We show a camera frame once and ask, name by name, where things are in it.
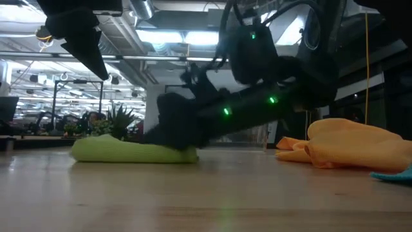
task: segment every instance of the black cable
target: black cable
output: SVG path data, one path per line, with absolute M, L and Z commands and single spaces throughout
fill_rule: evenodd
M 216 4 L 216 3 L 213 2 L 213 1 L 208 1 L 208 2 L 205 4 L 205 6 L 203 7 L 202 12 L 204 12 L 204 11 L 206 10 L 206 6 L 209 5 L 209 4 L 211 4 L 211 3 L 214 4 L 214 5 L 220 10 L 220 7 L 219 7 L 218 4 Z
M 238 19 L 239 24 L 241 26 L 245 25 L 245 23 L 243 22 L 242 14 L 240 13 L 240 10 L 238 7 L 238 3 L 236 1 L 233 4 L 233 11 L 234 11 L 234 14 L 236 15 L 236 19 Z
M 225 9 L 221 15 L 220 27 L 219 27 L 219 42 L 222 40 L 222 37 L 226 34 L 227 20 L 229 19 L 230 9 L 232 9 L 233 4 L 236 0 L 228 0 L 226 2 Z
M 303 41 L 304 41 L 305 45 L 306 45 L 309 49 L 311 49 L 311 50 L 316 50 L 316 49 L 319 48 L 320 45 L 324 44 L 324 42 L 325 42 L 324 40 L 325 40 L 326 38 L 323 37 L 323 36 L 324 36 L 324 35 L 323 35 L 323 33 L 324 33 L 324 32 L 323 32 L 324 19 L 323 19 L 322 10 L 320 9 L 319 5 L 318 5 L 316 2 L 312 1 L 312 0 L 299 0 L 299 1 L 294 1 L 294 2 L 292 2 L 292 3 L 290 3 L 290 4 L 288 4 L 287 6 L 281 8 L 280 10 L 278 10 L 276 13 L 274 13 L 272 16 L 270 16 L 268 19 L 266 19 L 262 24 L 263 24 L 263 25 L 266 25 L 266 24 L 272 22 L 273 20 L 277 19 L 280 15 L 284 14 L 284 13 L 287 12 L 288 10 L 290 10 L 290 9 L 292 9 L 293 7 L 296 7 L 296 6 L 298 6 L 298 5 L 308 5 L 308 6 L 314 11 L 314 13 L 315 13 L 315 15 L 316 15 L 316 17 L 317 17 L 317 20 L 318 20 L 318 22 L 319 22 L 319 34 L 320 34 L 320 36 L 319 36 L 320 39 L 319 39 L 318 45 L 317 45 L 317 46 L 310 46 L 310 45 L 308 44 L 307 36 L 306 36 L 307 30 L 304 30 L 304 31 L 303 31 L 303 34 L 302 34 L 302 36 L 303 36 Z

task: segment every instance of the table surface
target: table surface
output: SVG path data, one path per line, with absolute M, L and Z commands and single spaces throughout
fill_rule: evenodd
M 273 151 L 203 150 L 190 165 L 75 163 L 68 148 L 13 155 L 0 153 L 1 232 L 412 230 L 412 188 Z

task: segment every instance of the metal pole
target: metal pole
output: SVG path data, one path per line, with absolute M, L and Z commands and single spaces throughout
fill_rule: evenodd
M 29 60 L 29 61 L 68 61 L 78 62 L 72 55 L 67 53 L 39 53 L 39 52 L 0 52 L 0 58 L 11 60 Z M 151 55 L 102 55 L 105 62 L 136 60 L 136 61 L 194 61 L 210 62 L 212 58 L 207 57 L 165 57 Z
M 98 101 L 98 113 L 102 113 L 103 82 L 100 83 L 100 99 Z
M 51 107 L 51 125 L 53 125 L 53 130 L 55 129 L 54 124 L 54 113 L 56 110 L 56 96 L 57 96 L 57 85 L 60 81 L 54 82 L 54 92 L 53 92 L 53 106 Z

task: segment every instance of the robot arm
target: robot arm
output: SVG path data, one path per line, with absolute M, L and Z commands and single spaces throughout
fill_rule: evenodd
M 326 41 L 322 30 L 318 45 L 313 47 L 313 59 L 308 63 L 295 57 L 278 56 L 270 30 L 265 26 L 300 4 L 311 6 L 322 29 L 322 12 L 316 3 L 304 0 L 292 2 L 263 23 L 255 20 L 246 26 L 239 19 L 241 26 L 228 33 L 225 28 L 230 9 L 234 7 L 235 13 L 238 10 L 235 0 L 227 1 L 215 58 L 200 68 L 191 64 L 191 69 L 181 76 L 195 98 L 186 99 L 176 93 L 159 96 L 159 124 L 144 135 L 143 142 L 178 150 L 189 146 L 201 148 L 211 139 L 332 102 L 339 69 L 333 59 L 322 52 Z M 235 80 L 248 88 L 229 93 L 218 91 L 210 83 L 207 72 L 222 67 L 226 57 Z

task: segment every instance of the ceiling light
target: ceiling light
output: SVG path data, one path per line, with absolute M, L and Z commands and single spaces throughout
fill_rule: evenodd
M 294 45 L 302 38 L 300 30 L 304 27 L 304 22 L 300 17 L 297 17 L 283 32 L 276 45 Z
M 64 72 L 62 75 L 60 75 L 60 81 L 67 81 L 69 79 L 69 76 L 67 76 L 67 73 Z
M 139 38 L 143 42 L 149 43 L 182 43 L 183 38 L 179 32 L 152 32 L 136 30 Z
M 189 32 L 185 42 L 193 45 L 216 45 L 219 42 L 218 32 Z
M 34 6 L 0 5 L 1 19 L 16 23 L 44 23 L 46 16 L 35 10 Z
M 53 97 L 20 97 L 20 100 L 34 100 L 34 101 L 52 101 Z M 56 98 L 56 101 L 77 101 L 77 102 L 88 102 L 88 103 L 98 103 L 99 99 L 69 99 L 69 98 Z M 144 103 L 142 100 L 136 99 L 102 99 L 103 104 L 109 104 L 111 101 L 119 103 Z

